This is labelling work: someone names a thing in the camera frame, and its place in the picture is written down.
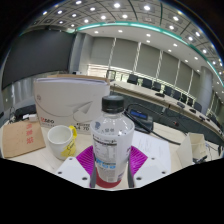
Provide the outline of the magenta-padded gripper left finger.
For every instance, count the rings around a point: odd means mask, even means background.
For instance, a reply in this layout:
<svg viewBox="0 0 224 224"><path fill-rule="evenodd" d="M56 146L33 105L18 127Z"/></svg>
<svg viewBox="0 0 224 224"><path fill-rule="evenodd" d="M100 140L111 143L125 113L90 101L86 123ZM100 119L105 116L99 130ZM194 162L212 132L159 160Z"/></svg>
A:
<svg viewBox="0 0 224 224"><path fill-rule="evenodd" d="M84 188L96 185L96 167L93 147L89 146L76 157L68 157L56 175Z"/></svg>

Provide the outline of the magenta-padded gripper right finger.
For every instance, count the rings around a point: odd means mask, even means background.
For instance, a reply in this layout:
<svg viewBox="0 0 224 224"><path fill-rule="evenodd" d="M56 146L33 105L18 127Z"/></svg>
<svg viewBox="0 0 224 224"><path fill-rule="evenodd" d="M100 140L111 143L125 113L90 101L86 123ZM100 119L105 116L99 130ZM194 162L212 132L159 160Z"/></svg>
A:
<svg viewBox="0 0 224 224"><path fill-rule="evenodd" d="M170 170L158 158L131 147L127 174L130 188L141 188L169 174Z"/></svg>

